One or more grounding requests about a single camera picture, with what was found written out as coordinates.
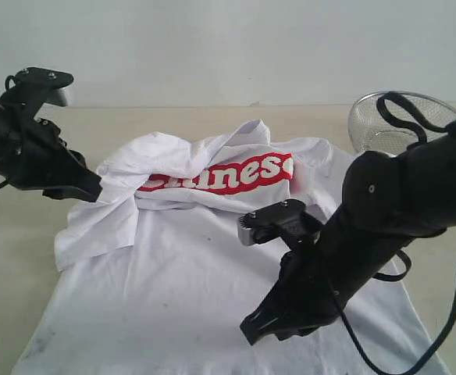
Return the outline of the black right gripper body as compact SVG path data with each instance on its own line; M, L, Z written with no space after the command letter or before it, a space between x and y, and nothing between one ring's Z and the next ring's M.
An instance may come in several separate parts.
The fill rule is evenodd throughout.
M312 318L315 330L345 319L344 308L351 297L351 255L315 252L306 260L292 257L289 267L272 290L284 316Z

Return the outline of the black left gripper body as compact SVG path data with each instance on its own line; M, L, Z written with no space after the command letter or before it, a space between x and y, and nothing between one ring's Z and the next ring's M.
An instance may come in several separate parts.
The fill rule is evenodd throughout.
M13 167L11 185L23 191L41 191L45 184L66 183L70 157L61 130L52 122L20 122L20 153Z

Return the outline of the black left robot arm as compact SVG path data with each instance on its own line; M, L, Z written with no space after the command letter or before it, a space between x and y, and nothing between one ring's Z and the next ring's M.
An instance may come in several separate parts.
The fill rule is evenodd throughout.
M102 178L60 134L53 122L37 121L18 105L0 102L0 189L9 185L55 200L96 202Z

